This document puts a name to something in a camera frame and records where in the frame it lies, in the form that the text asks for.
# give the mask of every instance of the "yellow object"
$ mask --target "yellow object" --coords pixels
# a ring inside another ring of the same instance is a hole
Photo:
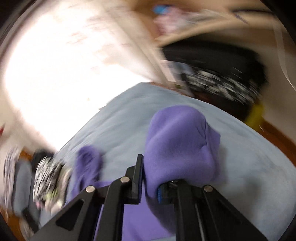
[[[252,106],[251,112],[245,120],[245,124],[258,131],[260,129],[260,125],[263,122],[263,112],[264,107],[261,102],[258,102]]]

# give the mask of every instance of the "blue object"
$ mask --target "blue object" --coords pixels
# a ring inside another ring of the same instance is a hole
[[[153,7],[153,12],[158,15],[164,15],[168,12],[168,8],[172,5],[156,5]]]

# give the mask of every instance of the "pink object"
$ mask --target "pink object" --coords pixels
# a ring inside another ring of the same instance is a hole
[[[185,11],[177,7],[168,7],[167,13],[154,19],[162,34],[169,34],[179,29],[179,22],[184,21]]]
[[[44,207],[44,205],[42,202],[36,201],[36,207],[37,207],[37,209],[42,209]]]
[[[0,128],[0,136],[2,136],[2,134],[3,134],[4,127],[5,127],[5,124]]]

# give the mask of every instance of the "light blue blanket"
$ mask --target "light blue blanket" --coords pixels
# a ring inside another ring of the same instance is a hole
[[[102,180],[125,174],[144,153],[152,116],[172,105],[202,112],[221,134],[221,173],[212,185],[269,241],[276,241],[296,213],[296,169],[289,159],[257,132],[226,112],[161,87],[140,83],[114,98],[56,155],[73,165],[77,151],[94,145],[105,154]],[[41,224],[48,221],[41,214]]]

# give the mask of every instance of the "purple fabric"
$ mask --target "purple fabric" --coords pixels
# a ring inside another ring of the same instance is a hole
[[[78,151],[73,174],[76,182],[71,191],[71,200],[84,188],[93,185],[100,179],[103,164],[101,153],[93,146],[84,146]]]
[[[217,174],[220,134],[190,106],[172,106],[152,118],[144,154],[145,185],[150,198],[158,187],[174,179],[195,186],[209,183]]]
[[[173,106],[154,115],[145,147],[141,203],[125,205],[123,241],[150,241],[174,235],[173,206],[157,203],[157,188],[174,179],[185,179],[195,185],[211,181],[217,173],[219,142],[220,135],[192,107]],[[98,150],[92,146],[79,150],[72,198],[89,185],[103,187],[112,182],[99,180],[101,167]]]

